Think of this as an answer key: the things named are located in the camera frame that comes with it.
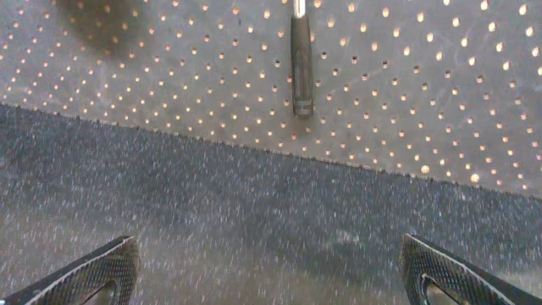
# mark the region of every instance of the mesh textured grip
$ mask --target mesh textured grip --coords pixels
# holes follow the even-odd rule
[[[542,300],[424,240],[405,234],[399,267],[411,304],[427,304],[429,285],[459,303],[542,304]]]
[[[111,304],[128,304],[138,268],[136,240],[121,236],[3,300],[6,305],[81,304],[113,282]]]

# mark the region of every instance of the gray perforated panel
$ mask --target gray perforated panel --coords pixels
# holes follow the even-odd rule
[[[291,1],[18,1],[0,98],[45,112],[540,196],[538,1],[321,1],[292,115]]]

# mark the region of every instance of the screwdriver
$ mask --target screwdriver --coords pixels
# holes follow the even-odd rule
[[[305,14],[305,0],[294,0],[291,18],[291,69],[294,115],[308,118],[314,110],[312,101],[311,30]]]

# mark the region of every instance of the black screwdriver handle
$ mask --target black screwdriver handle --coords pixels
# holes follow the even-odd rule
[[[314,111],[312,99],[311,30],[308,16],[291,18],[291,69],[294,115],[309,117]]]

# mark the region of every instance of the speckled gray surface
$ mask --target speckled gray surface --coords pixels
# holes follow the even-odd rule
[[[539,200],[0,107],[0,295],[137,236],[134,304],[406,304],[403,232],[542,295]]]

